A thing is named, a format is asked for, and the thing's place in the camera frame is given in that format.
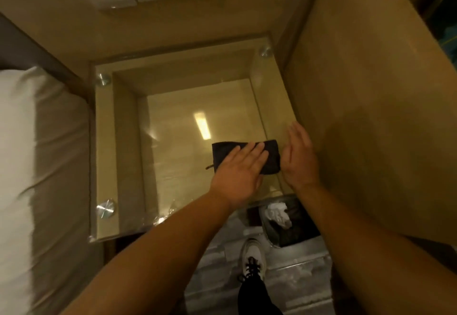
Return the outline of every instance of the left hand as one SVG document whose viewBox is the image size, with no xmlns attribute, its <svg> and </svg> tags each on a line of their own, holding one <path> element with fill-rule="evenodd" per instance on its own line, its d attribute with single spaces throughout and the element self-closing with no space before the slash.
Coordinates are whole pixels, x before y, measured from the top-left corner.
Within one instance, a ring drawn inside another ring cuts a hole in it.
<svg viewBox="0 0 457 315">
<path fill-rule="evenodd" d="M 265 143 L 236 146 L 218 167 L 209 192 L 226 199 L 233 210 L 243 207 L 262 184 L 260 170 L 268 159 Z"/>
</svg>

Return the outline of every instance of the forearm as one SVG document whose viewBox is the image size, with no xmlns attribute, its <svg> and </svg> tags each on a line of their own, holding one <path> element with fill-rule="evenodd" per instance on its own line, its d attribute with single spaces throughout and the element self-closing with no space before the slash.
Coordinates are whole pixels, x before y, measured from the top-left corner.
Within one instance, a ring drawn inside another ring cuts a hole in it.
<svg viewBox="0 0 457 315">
<path fill-rule="evenodd" d="M 117 255 L 62 315 L 167 314 L 231 212 L 203 195 Z"/>
<path fill-rule="evenodd" d="M 456 277 L 321 187 L 297 193 L 349 288 L 373 314 L 457 314 Z"/>
</svg>

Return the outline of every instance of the foot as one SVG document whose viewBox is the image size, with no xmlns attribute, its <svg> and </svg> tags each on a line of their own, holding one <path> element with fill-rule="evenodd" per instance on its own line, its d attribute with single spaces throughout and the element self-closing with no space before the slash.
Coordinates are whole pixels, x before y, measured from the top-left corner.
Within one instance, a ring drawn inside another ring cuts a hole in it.
<svg viewBox="0 0 457 315">
<path fill-rule="evenodd" d="M 262 245 L 257 239 L 250 238 L 244 244 L 241 255 L 244 279 L 258 276 L 262 281 L 265 279 L 266 258 Z"/>
</svg>

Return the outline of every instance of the hand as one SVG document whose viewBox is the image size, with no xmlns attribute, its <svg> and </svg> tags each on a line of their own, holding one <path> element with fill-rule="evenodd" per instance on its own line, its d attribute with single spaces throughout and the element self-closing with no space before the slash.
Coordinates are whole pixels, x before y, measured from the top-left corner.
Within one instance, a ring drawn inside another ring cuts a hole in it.
<svg viewBox="0 0 457 315">
<path fill-rule="evenodd" d="M 223 197 L 236 210 L 243 207 L 262 184 L 260 170 L 268 158 L 265 143 L 236 146 L 216 171 L 209 192 Z"/>
<path fill-rule="evenodd" d="M 295 192 L 308 185 L 319 185 L 319 166 L 308 133 L 298 122 L 289 128 L 289 144 L 281 155 L 281 170 Z"/>
</svg>

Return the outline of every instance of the shoelace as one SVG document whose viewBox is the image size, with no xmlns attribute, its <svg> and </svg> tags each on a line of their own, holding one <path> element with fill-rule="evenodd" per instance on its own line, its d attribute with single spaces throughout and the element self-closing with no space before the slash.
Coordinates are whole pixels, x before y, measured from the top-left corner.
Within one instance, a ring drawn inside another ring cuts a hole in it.
<svg viewBox="0 0 457 315">
<path fill-rule="evenodd" d="M 260 264 L 252 256 L 248 257 L 248 263 L 246 264 L 246 268 L 248 269 L 248 273 L 246 275 L 241 274 L 238 276 L 238 281 L 240 283 L 242 283 L 244 280 L 249 279 L 253 276 L 260 275 Z"/>
</svg>

